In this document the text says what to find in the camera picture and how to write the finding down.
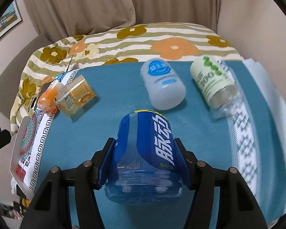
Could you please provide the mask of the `blue plastic cup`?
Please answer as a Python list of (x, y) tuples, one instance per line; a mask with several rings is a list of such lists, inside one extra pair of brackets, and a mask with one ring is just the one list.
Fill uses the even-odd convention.
[(106, 197), (124, 205), (162, 205), (182, 195), (169, 121), (138, 110), (122, 118), (112, 154)]

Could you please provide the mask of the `white blue label cup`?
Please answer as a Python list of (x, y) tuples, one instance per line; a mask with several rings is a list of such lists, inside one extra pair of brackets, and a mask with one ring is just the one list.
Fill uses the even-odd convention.
[(161, 58), (142, 64), (140, 74), (152, 106), (166, 111), (178, 106), (186, 96), (186, 87), (171, 65)]

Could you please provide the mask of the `green white label cup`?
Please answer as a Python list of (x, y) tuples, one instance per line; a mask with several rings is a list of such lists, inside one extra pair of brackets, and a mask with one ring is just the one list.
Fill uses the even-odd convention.
[(198, 57), (191, 64), (190, 74), (214, 120), (232, 115), (241, 106), (241, 91), (214, 58)]

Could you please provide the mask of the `black laptop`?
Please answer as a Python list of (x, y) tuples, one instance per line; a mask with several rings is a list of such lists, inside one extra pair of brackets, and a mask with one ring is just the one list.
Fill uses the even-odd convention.
[(37, 102), (38, 102), (38, 99), (40, 98), (40, 96), (42, 95), (43, 92), (45, 92), (45, 90), (47, 90), (47, 88), (50, 86), (50, 84), (52, 83), (52, 81), (55, 79), (55, 77), (51, 77), (48, 81), (45, 81), (45, 83), (43, 84), (41, 90), (40, 90), (40, 93), (38, 94), (37, 96), (37, 99), (35, 101), (35, 105), (33, 107), (33, 110), (35, 111), (36, 108), (37, 108)]

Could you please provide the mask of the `teal patterned table cloth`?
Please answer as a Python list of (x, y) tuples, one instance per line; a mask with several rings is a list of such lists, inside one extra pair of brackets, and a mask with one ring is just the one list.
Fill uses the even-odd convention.
[(154, 112), (144, 87), (141, 63), (71, 70), (57, 76), (70, 84), (78, 76), (100, 100), (77, 120), (35, 110), (18, 130), (11, 172), (24, 194), (33, 197), (53, 166), (77, 167), (118, 140), (120, 170), (177, 167), (173, 140), (214, 168), (237, 168), (267, 222), (286, 212), (286, 104), (268, 73), (252, 60), (226, 61), (223, 68), (241, 90), (243, 102), (230, 116), (215, 120), (190, 75), (189, 62), (172, 62), (186, 87), (177, 107)]

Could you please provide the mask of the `floral striped bed quilt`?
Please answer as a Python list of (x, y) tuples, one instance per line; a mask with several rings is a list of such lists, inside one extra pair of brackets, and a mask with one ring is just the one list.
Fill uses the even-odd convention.
[(242, 60), (240, 53), (211, 29), (194, 23), (158, 22), (75, 35), (38, 47), (25, 58), (18, 92), (10, 112), (11, 133), (32, 116), (44, 84), (72, 69), (147, 61), (160, 57), (191, 61), (210, 55), (216, 60)]

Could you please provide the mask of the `beige curtain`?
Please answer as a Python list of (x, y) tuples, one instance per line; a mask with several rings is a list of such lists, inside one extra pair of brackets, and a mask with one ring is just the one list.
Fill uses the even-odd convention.
[(220, 0), (24, 0), (38, 33), (50, 41), (155, 22), (217, 29)]

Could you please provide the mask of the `framed wall picture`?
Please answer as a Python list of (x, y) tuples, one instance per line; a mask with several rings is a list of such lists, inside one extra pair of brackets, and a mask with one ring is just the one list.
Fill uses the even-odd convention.
[(22, 17), (17, 2), (14, 0), (0, 18), (0, 39), (20, 22), (22, 22)]

